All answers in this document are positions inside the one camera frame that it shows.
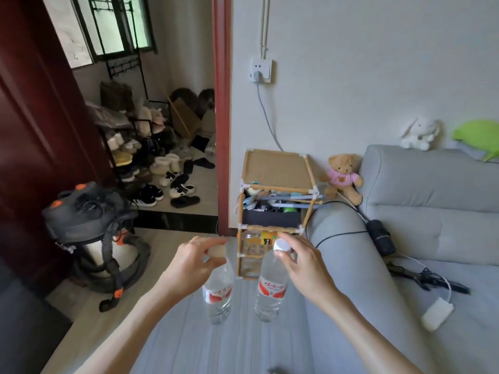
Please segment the brown cardboard box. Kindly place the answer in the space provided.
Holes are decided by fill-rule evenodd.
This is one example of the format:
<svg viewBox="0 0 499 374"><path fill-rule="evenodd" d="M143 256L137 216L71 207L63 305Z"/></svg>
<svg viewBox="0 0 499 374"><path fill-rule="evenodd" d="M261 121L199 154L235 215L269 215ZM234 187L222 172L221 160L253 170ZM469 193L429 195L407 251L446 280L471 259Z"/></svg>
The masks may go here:
<svg viewBox="0 0 499 374"><path fill-rule="evenodd" d="M202 128L202 122L195 112L182 98L175 100L172 105L172 126L177 135L192 140Z"/></svg>

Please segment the person's right forearm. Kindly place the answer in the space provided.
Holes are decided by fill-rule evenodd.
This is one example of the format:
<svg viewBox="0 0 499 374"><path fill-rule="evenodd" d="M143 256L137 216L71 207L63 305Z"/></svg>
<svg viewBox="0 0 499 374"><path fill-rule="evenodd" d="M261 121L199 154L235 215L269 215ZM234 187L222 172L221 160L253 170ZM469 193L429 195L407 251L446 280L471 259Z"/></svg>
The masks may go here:
<svg viewBox="0 0 499 374"><path fill-rule="evenodd" d="M313 293L309 300L335 322L370 374L423 374L365 319L346 295L328 288Z"/></svg>

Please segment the black shoe rack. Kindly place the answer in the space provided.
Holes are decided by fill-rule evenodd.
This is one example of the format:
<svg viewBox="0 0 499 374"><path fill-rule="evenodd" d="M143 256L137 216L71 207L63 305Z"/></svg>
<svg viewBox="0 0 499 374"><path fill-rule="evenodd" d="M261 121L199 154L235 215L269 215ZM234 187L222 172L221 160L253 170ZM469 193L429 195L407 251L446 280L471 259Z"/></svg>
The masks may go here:
<svg viewBox="0 0 499 374"><path fill-rule="evenodd" d="M86 106L103 140L117 186L132 192L152 181L149 166L177 142L169 105L153 108L140 103L132 112L113 111L91 102Z"/></svg>

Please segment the person's right hand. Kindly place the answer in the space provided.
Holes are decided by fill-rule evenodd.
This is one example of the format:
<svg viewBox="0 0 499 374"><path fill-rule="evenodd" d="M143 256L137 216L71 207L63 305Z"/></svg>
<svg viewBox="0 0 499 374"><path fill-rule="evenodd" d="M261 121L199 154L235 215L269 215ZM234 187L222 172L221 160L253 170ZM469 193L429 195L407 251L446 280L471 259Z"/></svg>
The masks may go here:
<svg viewBox="0 0 499 374"><path fill-rule="evenodd" d="M280 233L279 238L284 239L291 249L297 253L298 270L287 270L296 289L321 311L328 310L339 297L321 252L303 236Z"/></svg>

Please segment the clear water bottle red label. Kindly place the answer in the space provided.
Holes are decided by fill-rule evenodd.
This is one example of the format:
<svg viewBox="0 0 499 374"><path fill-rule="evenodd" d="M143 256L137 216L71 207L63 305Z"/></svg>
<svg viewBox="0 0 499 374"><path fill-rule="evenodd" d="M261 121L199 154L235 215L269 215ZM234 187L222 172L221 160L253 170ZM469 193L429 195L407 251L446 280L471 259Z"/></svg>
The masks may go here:
<svg viewBox="0 0 499 374"><path fill-rule="evenodd" d="M288 271L275 252L288 254L290 250L289 243L278 238L272 250L263 257L255 298L255 313L262 322L277 318L290 281Z"/></svg>
<svg viewBox="0 0 499 374"><path fill-rule="evenodd" d="M222 324L231 311L231 296L235 279L234 269L225 245L216 245L207 251L209 258L225 258L226 263L211 272L202 287L208 319L212 325Z"/></svg>

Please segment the black folding stick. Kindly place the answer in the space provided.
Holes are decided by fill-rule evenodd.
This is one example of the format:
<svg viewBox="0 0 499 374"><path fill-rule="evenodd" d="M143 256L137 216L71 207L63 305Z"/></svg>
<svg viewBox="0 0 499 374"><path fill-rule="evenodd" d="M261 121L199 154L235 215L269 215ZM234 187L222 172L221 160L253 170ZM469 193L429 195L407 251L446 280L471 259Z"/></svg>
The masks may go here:
<svg viewBox="0 0 499 374"><path fill-rule="evenodd" d="M403 266L395 265L392 262L386 264L386 267L392 277L405 278L415 282L421 289L430 291L433 288L446 288L452 292L471 295L471 289L458 282L453 282L444 277L432 272L429 269L424 269L421 272L411 271Z"/></svg>

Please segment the black cylindrical pouch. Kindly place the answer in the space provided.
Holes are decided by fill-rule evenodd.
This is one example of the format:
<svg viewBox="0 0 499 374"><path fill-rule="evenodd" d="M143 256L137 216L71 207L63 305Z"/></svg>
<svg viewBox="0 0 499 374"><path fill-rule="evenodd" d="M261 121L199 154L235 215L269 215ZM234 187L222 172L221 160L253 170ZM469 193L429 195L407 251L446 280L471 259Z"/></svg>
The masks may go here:
<svg viewBox="0 0 499 374"><path fill-rule="evenodd" d="M396 253L391 234L380 220L369 220L365 226L380 256L386 257Z"/></svg>

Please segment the pile of shoes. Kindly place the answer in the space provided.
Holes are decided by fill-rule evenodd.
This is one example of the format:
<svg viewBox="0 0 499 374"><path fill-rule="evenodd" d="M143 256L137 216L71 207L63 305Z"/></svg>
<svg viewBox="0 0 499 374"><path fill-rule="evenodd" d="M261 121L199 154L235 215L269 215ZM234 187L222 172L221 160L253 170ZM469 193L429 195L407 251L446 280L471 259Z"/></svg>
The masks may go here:
<svg viewBox="0 0 499 374"><path fill-rule="evenodd" d="M154 207L165 198L171 207L182 209L200 203L196 186L190 183L195 168L215 169L208 159L216 151L215 113L208 110L201 119L202 128L192 140L177 135L175 147L164 156L156 157L149 170L152 181L129 192L130 200L139 207Z"/></svg>

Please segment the black storage box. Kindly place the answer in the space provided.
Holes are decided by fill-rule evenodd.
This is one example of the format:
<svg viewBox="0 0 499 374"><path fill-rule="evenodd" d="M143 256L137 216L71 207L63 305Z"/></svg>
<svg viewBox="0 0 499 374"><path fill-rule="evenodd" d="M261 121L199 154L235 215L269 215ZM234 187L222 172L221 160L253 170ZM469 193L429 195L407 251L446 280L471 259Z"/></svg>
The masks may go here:
<svg viewBox="0 0 499 374"><path fill-rule="evenodd" d="M262 211L259 209L242 212L242 222L244 225L258 225L263 227L283 227L298 228L302 223L300 212L276 212Z"/></svg>

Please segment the grey orange vacuum cleaner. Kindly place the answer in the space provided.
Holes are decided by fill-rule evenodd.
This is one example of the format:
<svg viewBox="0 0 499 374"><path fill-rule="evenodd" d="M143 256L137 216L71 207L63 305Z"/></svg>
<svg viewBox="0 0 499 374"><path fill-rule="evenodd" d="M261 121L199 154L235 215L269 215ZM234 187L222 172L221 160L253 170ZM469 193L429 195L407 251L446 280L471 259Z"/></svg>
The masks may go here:
<svg viewBox="0 0 499 374"><path fill-rule="evenodd" d="M110 294L101 313L117 307L125 290L144 275L151 247L134 234L137 205L96 182L58 194L41 212L59 248L74 255L73 273L86 287Z"/></svg>

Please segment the person's left forearm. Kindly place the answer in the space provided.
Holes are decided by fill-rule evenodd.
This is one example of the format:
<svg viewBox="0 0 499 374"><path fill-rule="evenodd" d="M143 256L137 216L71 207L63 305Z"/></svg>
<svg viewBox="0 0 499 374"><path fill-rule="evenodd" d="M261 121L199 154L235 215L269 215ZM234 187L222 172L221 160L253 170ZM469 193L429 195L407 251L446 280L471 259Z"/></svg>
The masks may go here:
<svg viewBox="0 0 499 374"><path fill-rule="evenodd" d="M156 325L182 299L154 286L74 374L129 374Z"/></svg>

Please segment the brown teddy bear pink shirt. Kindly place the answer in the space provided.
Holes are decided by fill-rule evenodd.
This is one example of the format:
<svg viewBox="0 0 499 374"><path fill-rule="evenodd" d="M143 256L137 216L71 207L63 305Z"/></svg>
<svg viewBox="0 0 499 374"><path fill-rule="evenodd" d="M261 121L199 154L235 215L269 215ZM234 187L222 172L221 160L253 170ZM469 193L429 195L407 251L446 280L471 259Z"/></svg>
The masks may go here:
<svg viewBox="0 0 499 374"><path fill-rule="evenodd" d="M362 203L362 195L356 188L364 185L362 176L357 173L360 156L356 154L338 154L328 158L328 168L320 176L320 181L326 184L324 195L334 197L338 192L353 206Z"/></svg>

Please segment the window with dark frame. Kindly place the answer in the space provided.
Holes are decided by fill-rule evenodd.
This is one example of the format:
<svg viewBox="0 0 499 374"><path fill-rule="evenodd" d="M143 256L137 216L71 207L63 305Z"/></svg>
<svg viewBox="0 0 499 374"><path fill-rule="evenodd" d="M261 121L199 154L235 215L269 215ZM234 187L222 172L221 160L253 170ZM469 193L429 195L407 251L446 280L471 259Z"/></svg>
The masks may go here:
<svg viewBox="0 0 499 374"><path fill-rule="evenodd" d="M150 0L71 0L93 63L155 52Z"/></svg>

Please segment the white charger adapter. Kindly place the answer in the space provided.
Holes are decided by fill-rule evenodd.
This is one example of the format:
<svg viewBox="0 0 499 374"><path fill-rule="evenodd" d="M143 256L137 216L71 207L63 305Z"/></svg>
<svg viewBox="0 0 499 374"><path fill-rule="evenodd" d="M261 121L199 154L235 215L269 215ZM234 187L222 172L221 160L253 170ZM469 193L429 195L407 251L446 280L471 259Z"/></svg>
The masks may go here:
<svg viewBox="0 0 499 374"><path fill-rule="evenodd" d="M452 314L454 309L453 304L439 297L422 315L422 327L430 333L435 332Z"/></svg>

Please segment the black metal coat rack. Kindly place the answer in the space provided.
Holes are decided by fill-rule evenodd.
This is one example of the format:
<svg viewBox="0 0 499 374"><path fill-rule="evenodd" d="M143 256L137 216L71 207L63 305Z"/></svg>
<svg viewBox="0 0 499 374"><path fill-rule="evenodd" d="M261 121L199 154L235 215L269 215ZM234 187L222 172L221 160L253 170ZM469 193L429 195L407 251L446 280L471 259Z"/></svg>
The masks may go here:
<svg viewBox="0 0 499 374"><path fill-rule="evenodd" d="M141 77L141 82L143 86L144 96L146 101L148 101L151 105L161 106L165 110L171 112L171 103L169 101L160 101L153 100L149 97L148 86L146 85L145 78L145 70L144 70L144 62L142 60L142 54L140 51L134 55L119 58L115 60L104 61L107 69L108 76L111 80L116 79L118 76L123 75L127 72L130 72L134 69L138 69Z"/></svg>

